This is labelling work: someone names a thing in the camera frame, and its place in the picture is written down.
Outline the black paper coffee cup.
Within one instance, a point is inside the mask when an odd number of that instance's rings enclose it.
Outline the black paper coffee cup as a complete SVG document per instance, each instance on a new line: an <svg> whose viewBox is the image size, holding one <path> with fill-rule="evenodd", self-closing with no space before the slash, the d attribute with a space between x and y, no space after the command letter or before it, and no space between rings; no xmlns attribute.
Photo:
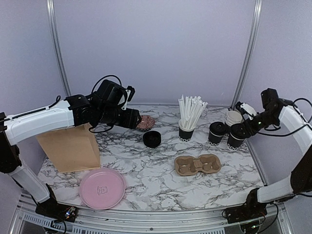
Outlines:
<svg viewBox="0 0 312 234"><path fill-rule="evenodd" d="M227 147L232 151L236 151L242 145L243 142L244 139L236 138L232 135L229 135Z"/></svg>
<svg viewBox="0 0 312 234"><path fill-rule="evenodd" d="M218 146L222 141L223 136L224 134L214 133L213 131L210 131L208 136L208 143L211 146Z"/></svg>

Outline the brown paper bag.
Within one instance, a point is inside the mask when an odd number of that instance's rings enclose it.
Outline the brown paper bag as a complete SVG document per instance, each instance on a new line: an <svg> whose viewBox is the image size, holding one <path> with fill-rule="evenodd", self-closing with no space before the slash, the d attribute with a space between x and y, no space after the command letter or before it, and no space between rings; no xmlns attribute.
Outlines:
<svg viewBox="0 0 312 234"><path fill-rule="evenodd" d="M99 147L89 123L36 136L40 146L60 173L100 167Z"/></svg>

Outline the brown cardboard cup carrier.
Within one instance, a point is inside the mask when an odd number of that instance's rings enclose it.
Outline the brown cardboard cup carrier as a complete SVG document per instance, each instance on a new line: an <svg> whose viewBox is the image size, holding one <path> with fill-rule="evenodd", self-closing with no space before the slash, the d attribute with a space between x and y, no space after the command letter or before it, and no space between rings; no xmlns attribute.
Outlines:
<svg viewBox="0 0 312 234"><path fill-rule="evenodd" d="M194 176L198 172L213 174L221 170L221 162L214 154L202 154L199 157L178 156L174 163L175 171L180 176Z"/></svg>

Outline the black coffee cup lid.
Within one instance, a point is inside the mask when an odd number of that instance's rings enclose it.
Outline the black coffee cup lid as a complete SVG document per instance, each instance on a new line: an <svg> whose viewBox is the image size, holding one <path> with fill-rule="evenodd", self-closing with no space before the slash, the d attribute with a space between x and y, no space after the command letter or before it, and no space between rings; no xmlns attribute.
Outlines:
<svg viewBox="0 0 312 234"><path fill-rule="evenodd" d="M210 124L210 132L216 136L223 136L226 134L226 127L223 122L217 121Z"/></svg>

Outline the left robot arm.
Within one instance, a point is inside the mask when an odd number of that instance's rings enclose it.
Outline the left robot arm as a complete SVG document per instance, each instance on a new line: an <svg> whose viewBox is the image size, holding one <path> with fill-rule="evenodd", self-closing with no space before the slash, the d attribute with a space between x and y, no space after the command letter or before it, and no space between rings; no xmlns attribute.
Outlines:
<svg viewBox="0 0 312 234"><path fill-rule="evenodd" d="M20 159L17 144L25 139L52 130L67 129L89 123L92 132L98 124L135 129L142 118L136 109L127 108L135 94L132 86L101 78L87 96L73 95L48 106L17 115L0 114L0 171L8 174L25 189L51 217L60 215L61 205L57 203L52 189Z"/></svg>

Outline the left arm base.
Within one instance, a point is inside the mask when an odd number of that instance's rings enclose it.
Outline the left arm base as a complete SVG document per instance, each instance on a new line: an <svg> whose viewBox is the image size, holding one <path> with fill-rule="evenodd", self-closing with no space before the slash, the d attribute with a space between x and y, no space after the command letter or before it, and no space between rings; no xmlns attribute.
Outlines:
<svg viewBox="0 0 312 234"><path fill-rule="evenodd" d="M49 191L49 198L44 202L36 202L35 212L39 215L55 218L58 221L75 222L77 217L77 207L65 205L57 202L52 188L46 184Z"/></svg>

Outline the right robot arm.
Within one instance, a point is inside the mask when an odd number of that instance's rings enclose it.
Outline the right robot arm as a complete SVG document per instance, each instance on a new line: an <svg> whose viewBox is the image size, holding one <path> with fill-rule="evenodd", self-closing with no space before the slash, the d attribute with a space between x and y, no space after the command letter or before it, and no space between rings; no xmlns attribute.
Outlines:
<svg viewBox="0 0 312 234"><path fill-rule="evenodd" d="M255 192L255 200L250 200L242 206L242 215L252 218L260 211L260 203L267 204L280 199L295 196L299 193L312 190L312 126L303 117L294 101L280 98L275 89L268 88L261 92L264 111L257 113L247 103L237 102L235 107L248 119L240 124L245 138L256 134L268 136L260 130L271 125L283 124L289 133L283 137L293 136L299 145L303 157L292 170L291 174L283 180Z"/></svg>

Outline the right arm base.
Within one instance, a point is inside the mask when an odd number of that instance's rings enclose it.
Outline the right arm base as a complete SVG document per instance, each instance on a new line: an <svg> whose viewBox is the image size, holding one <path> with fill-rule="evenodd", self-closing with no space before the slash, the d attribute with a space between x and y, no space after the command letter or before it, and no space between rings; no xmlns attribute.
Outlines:
<svg viewBox="0 0 312 234"><path fill-rule="evenodd" d="M247 221L267 215L267 203L260 203L258 201L258 190L259 188L251 190L247 195L246 201L242 205L223 210L222 216L227 219L229 224Z"/></svg>

